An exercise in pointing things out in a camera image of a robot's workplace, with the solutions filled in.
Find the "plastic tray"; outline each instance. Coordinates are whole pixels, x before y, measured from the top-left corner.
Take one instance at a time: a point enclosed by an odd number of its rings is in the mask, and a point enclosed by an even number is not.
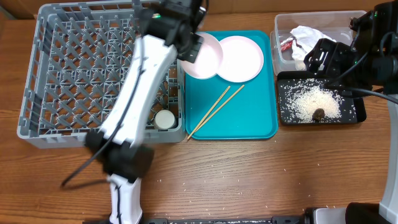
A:
[[[305,68],[302,61],[293,60],[292,49],[282,52],[280,42],[292,36],[290,31],[297,26],[307,26],[323,32],[337,42],[350,45],[353,31],[348,27],[350,17],[361,17],[365,11],[301,12],[279,14],[275,17],[275,29],[270,34],[272,60],[275,74]]]
[[[324,122],[303,123],[298,118],[290,119],[293,111],[286,107],[285,98],[287,95],[284,86],[293,86],[301,80],[308,78],[315,78],[319,82],[323,82],[326,79],[315,76],[314,74],[307,71],[296,71],[296,72],[281,72],[278,74],[278,99],[279,99],[279,111],[280,111],[280,122],[284,125],[319,125],[319,124],[356,124],[366,120],[366,110],[362,98],[344,98],[344,101],[340,103],[341,118],[326,119]]]
[[[245,87],[193,137],[201,140],[269,139],[273,137],[278,130],[278,121],[268,36],[258,30],[208,33],[218,40],[233,35],[252,39],[260,46],[264,54],[264,66],[256,78],[246,83],[231,83],[218,75],[207,80],[198,80],[186,75],[187,132],[191,133],[195,129],[198,122],[228,85],[231,86],[231,89],[219,105],[225,102],[242,84],[245,84]]]
[[[140,9],[140,1],[134,6]],[[46,4],[40,8],[17,134],[39,148],[78,147],[116,102],[138,31],[131,0]],[[181,69],[171,65],[147,122],[145,143],[185,136]],[[159,131],[156,113],[170,110],[176,128]]]

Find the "small cup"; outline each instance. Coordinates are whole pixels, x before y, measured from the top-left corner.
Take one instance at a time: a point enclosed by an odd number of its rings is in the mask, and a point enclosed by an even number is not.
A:
[[[161,110],[155,116],[155,129],[168,130],[170,128],[174,128],[176,124],[175,116],[171,111]]]

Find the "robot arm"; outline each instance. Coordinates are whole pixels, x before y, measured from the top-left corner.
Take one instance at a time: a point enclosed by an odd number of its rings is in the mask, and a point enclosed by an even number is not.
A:
[[[111,182],[113,224],[138,224],[141,178],[154,152],[141,146],[150,106],[159,83],[176,59],[195,62],[203,38],[195,32],[206,10],[202,0],[166,0],[155,9],[140,10],[142,37],[135,43],[132,64],[114,108],[86,145]]]
[[[321,39],[305,57],[307,70],[319,77],[333,79],[345,96],[370,95],[373,85],[383,86],[388,95],[391,117],[391,150],[387,184],[377,209],[369,204],[353,203],[346,209],[350,223],[398,224],[398,1],[375,6],[360,18],[351,18],[350,28],[357,32],[351,46]]]
[[[379,213],[387,221],[398,224],[398,105],[388,102],[391,119],[391,149],[386,189]]]

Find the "wooden wall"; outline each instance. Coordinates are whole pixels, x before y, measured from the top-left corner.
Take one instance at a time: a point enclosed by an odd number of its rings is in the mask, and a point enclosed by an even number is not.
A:
[[[43,4],[76,1],[79,0],[0,0],[0,5],[18,19],[33,19]],[[210,0],[210,13],[368,11],[375,5],[388,1],[390,0]]]

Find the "teal tray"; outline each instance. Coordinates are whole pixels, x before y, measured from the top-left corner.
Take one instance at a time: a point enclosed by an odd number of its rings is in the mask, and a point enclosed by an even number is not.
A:
[[[259,30],[207,32],[218,40],[233,35],[248,37],[260,46],[264,54],[264,66],[260,74],[246,83],[231,83],[216,75],[199,80],[186,75],[185,115],[190,134],[211,108],[213,103],[231,86],[218,103],[217,109],[242,84],[245,87],[217,114],[212,117],[193,138],[199,140],[269,139],[278,131],[274,71],[268,36]]]

